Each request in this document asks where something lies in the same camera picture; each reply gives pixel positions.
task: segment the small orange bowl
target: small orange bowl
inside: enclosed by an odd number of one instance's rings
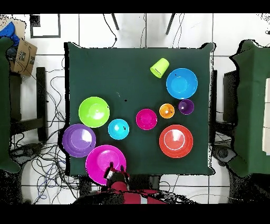
[[[175,108],[171,104],[163,104],[159,108],[159,114],[163,118],[171,118],[175,114]]]

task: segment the pink bowl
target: pink bowl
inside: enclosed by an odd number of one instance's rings
[[[150,130],[155,127],[158,122],[157,115],[153,110],[143,109],[136,115],[136,123],[143,130]]]
[[[124,170],[127,168],[126,158],[123,153],[112,145],[101,145],[94,148],[86,158],[85,168],[89,177],[96,183],[106,185],[107,180],[104,178],[106,169],[113,162],[113,167],[120,170],[123,165]]]

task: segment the floor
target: floor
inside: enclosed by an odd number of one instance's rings
[[[214,55],[210,56],[209,63],[214,60],[214,69],[218,71],[217,79],[217,111],[223,111],[223,75],[235,70],[230,55],[236,53],[241,40],[253,39],[261,46],[270,44],[270,35],[265,34],[270,30],[270,21],[262,17],[262,14],[176,14],[171,30],[165,35],[168,22],[168,13],[147,14],[147,47],[180,47],[199,48],[206,42],[216,43]],[[85,48],[107,48],[113,45],[114,36],[107,27],[102,14],[61,14],[61,37],[60,38],[31,38],[29,15],[8,15],[26,22],[25,40],[37,46],[32,75],[35,76],[36,67],[46,67],[47,90],[59,104],[59,111],[65,117],[64,102],[64,70],[62,59],[64,57],[63,43],[70,41]],[[105,18],[112,31],[117,36],[114,45],[116,48],[139,48],[145,47],[145,34],[143,31],[145,22],[143,13],[139,14],[115,14],[120,30],[115,29],[112,16],[106,14]],[[40,27],[33,28],[34,36],[58,35],[57,14],[41,14]],[[36,116],[36,84],[32,77],[23,77],[22,83],[21,113],[22,119],[30,119]],[[63,122],[51,122],[54,117],[54,104],[48,97],[48,126],[49,134],[62,128]],[[222,120],[222,113],[217,113],[217,120]],[[25,132],[25,138],[21,144],[38,142],[37,131]],[[57,142],[57,134],[49,140],[48,146]],[[42,161],[43,165],[49,165],[49,161]],[[173,191],[176,194],[186,195],[200,203],[226,203],[229,195],[229,176],[225,167],[218,165],[217,160],[211,158],[211,166],[215,174],[203,175],[163,175],[160,188]],[[22,191],[26,199],[32,202],[39,196],[39,191],[44,187],[44,181],[39,178],[44,175],[40,162],[35,160],[28,162],[23,171]],[[72,203],[78,191],[58,186],[47,188],[36,204],[69,204]]]

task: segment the red plate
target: red plate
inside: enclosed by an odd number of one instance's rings
[[[171,125],[162,131],[159,146],[165,155],[171,158],[181,158],[191,151],[193,137],[186,127]]]

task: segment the light blue bowl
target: light blue bowl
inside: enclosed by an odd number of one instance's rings
[[[166,87],[172,97],[187,99],[196,92],[198,79],[189,69],[176,69],[168,76]]]
[[[123,119],[115,119],[108,125],[108,132],[113,139],[122,140],[129,134],[129,125]]]

